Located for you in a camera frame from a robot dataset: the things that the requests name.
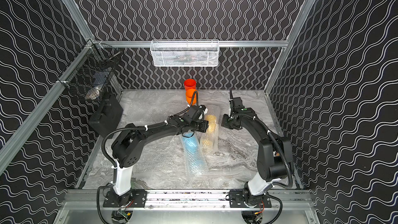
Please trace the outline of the orange plastic wine glass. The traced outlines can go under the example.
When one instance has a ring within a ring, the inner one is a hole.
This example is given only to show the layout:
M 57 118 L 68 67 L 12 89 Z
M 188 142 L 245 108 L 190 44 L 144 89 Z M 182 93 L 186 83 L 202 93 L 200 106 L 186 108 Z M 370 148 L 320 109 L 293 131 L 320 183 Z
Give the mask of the orange plastic wine glass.
M 186 100 L 189 105 L 198 105 L 198 91 L 196 89 L 188 89 L 186 91 Z

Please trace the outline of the red plastic wine glass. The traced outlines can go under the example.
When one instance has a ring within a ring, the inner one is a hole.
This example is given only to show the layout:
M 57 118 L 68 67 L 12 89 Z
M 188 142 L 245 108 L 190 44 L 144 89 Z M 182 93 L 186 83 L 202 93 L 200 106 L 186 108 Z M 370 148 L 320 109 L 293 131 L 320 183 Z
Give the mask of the red plastic wine glass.
M 197 82 L 194 79 L 186 79 L 183 83 L 184 89 L 186 91 L 190 89 L 196 89 L 197 88 Z

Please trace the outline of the bubble orange glass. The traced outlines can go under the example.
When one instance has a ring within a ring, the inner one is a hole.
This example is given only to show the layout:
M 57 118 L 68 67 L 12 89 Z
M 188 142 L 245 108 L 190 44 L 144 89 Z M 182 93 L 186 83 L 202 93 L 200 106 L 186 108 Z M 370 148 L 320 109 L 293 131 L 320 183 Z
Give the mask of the bubble orange glass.
M 132 167 L 132 177 L 154 177 L 156 174 L 169 177 L 186 174 L 183 146 L 178 136 L 164 138 L 144 146 L 141 157 Z

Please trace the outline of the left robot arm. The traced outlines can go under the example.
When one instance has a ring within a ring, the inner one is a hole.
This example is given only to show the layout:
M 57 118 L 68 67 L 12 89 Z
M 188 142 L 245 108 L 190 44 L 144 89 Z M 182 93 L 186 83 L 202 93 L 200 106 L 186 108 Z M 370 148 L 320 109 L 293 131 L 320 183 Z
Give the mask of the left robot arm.
M 141 158 L 144 147 L 154 141 L 188 132 L 205 133 L 209 122 L 203 117 L 169 116 L 165 121 L 145 126 L 128 124 L 109 133 L 101 143 L 103 155 L 114 170 L 108 199 L 120 207 L 128 206 L 133 198 L 132 167 Z

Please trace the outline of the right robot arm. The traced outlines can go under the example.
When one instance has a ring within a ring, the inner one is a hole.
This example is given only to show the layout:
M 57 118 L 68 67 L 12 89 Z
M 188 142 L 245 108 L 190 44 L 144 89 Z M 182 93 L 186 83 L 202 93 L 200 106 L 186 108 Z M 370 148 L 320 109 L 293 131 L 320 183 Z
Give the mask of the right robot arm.
M 221 125 L 231 130 L 246 129 L 258 144 L 257 174 L 243 188 L 244 203 L 254 207 L 278 185 L 293 186 L 294 168 L 290 141 L 272 132 L 254 113 L 224 114 Z

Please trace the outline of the bubble yellow glass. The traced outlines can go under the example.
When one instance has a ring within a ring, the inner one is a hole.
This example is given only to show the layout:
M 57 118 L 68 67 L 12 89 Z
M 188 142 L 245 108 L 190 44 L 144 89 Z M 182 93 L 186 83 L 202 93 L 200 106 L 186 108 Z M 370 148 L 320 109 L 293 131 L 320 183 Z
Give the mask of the bubble yellow glass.
M 213 154 L 218 150 L 220 113 L 220 107 L 208 105 L 205 115 L 205 120 L 208 121 L 208 128 L 200 138 L 202 153 L 205 155 Z

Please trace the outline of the bubble blue glass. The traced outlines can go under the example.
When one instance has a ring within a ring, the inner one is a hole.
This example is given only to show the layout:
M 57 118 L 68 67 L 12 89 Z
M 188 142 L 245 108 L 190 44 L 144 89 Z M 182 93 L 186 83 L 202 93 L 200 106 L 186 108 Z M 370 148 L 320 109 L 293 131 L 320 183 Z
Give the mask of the bubble blue glass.
M 183 133 L 180 140 L 184 150 L 188 176 L 200 176 L 208 171 L 198 137 L 193 132 Z

